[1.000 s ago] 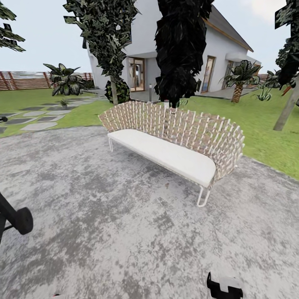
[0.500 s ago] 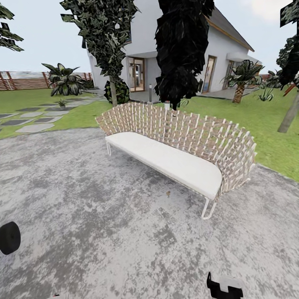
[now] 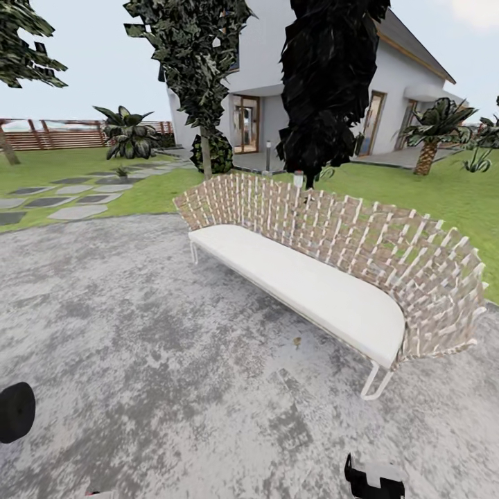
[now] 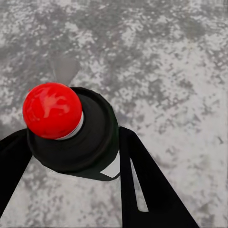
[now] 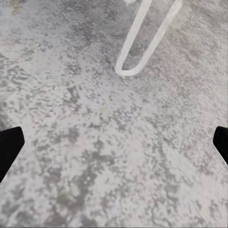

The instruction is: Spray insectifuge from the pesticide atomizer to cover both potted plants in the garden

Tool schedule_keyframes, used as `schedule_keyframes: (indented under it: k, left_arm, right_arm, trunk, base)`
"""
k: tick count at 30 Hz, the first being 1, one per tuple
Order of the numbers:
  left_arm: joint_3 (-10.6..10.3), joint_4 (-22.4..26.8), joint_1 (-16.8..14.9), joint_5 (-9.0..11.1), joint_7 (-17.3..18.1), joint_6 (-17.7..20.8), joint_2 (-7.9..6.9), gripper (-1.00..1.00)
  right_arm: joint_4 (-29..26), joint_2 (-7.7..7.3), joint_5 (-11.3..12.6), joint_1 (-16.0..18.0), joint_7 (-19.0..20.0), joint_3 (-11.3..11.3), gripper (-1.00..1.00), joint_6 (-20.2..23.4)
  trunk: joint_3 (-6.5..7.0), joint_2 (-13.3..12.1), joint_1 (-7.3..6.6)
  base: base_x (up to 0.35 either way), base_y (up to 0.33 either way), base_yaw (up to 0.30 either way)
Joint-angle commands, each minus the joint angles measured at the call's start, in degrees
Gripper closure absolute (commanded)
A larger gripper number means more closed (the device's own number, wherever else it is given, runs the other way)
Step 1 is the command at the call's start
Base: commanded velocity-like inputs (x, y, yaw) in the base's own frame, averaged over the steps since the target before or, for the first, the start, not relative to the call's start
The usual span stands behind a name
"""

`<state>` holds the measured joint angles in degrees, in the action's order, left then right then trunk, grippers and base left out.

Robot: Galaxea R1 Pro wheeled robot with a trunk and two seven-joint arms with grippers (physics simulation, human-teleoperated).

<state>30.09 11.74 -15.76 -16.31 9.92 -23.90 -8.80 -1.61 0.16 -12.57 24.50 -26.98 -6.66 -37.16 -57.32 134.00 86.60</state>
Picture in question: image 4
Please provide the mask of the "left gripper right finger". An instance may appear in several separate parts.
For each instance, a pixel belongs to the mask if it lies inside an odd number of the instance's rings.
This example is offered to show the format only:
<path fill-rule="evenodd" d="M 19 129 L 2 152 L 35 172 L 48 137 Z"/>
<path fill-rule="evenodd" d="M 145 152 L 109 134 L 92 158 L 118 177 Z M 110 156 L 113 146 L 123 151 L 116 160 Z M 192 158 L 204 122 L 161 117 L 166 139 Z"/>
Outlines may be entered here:
<path fill-rule="evenodd" d="M 138 135 L 119 127 L 123 228 L 199 228 Z M 148 212 L 138 210 L 130 158 Z"/>

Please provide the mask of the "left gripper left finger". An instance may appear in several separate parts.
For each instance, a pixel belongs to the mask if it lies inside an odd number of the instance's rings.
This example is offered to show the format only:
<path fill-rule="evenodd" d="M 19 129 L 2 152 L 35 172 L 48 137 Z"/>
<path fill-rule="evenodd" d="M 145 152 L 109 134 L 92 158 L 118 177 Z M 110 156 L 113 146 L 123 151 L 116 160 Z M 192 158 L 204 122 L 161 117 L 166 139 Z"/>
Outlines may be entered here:
<path fill-rule="evenodd" d="M 32 156 L 27 129 L 0 141 L 0 218 Z"/>

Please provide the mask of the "insectifuge atomizer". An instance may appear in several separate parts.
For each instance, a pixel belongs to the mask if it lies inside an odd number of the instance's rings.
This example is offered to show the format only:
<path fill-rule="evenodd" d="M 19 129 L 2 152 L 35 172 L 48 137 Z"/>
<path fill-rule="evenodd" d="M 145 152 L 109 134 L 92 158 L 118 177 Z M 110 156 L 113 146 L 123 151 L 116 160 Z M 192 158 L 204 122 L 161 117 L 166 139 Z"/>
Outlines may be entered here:
<path fill-rule="evenodd" d="M 81 69 L 65 55 L 52 57 L 55 83 L 34 87 L 23 102 L 28 146 L 58 173 L 99 181 L 120 176 L 119 125 L 111 104 L 84 87 L 68 87 Z"/>

